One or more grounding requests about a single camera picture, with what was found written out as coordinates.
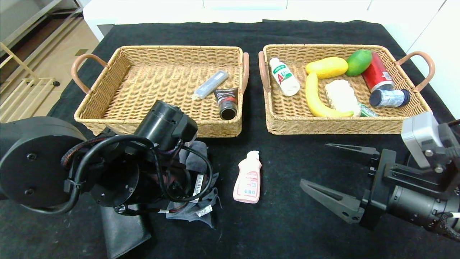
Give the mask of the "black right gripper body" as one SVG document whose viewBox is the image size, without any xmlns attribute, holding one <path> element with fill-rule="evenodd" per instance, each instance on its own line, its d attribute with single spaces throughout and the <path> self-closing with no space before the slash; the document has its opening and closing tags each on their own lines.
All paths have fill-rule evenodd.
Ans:
<svg viewBox="0 0 460 259">
<path fill-rule="evenodd" d="M 396 152 L 384 149 L 370 189 L 361 200 L 365 213 L 359 225 L 374 230 L 382 216 L 389 214 L 435 231 L 447 213 L 447 198 L 434 197 L 432 174 L 430 169 L 396 163 Z"/>
</svg>

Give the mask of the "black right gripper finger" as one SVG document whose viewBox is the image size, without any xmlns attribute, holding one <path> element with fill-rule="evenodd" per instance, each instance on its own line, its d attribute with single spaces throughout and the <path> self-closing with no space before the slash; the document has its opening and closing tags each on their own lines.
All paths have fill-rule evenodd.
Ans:
<svg viewBox="0 0 460 259">
<path fill-rule="evenodd" d="M 354 224 L 363 221 L 365 209 L 361 207 L 361 200 L 358 200 L 358 198 L 305 179 L 301 179 L 299 185 L 310 197 L 328 208 L 332 213 L 335 213 L 346 223 Z"/>
<path fill-rule="evenodd" d="M 375 174 L 378 169 L 378 165 L 380 163 L 379 160 L 381 158 L 381 154 L 379 151 L 377 151 L 376 148 L 369 147 L 369 146 L 355 146 L 355 145 L 346 145 L 346 144 L 338 144 L 338 143 L 326 143 L 325 146 L 331 146 L 337 149 L 344 149 L 348 151 L 355 151 L 357 153 L 370 155 L 370 159 L 367 165 L 369 167 L 368 176 L 375 177 Z"/>
</svg>

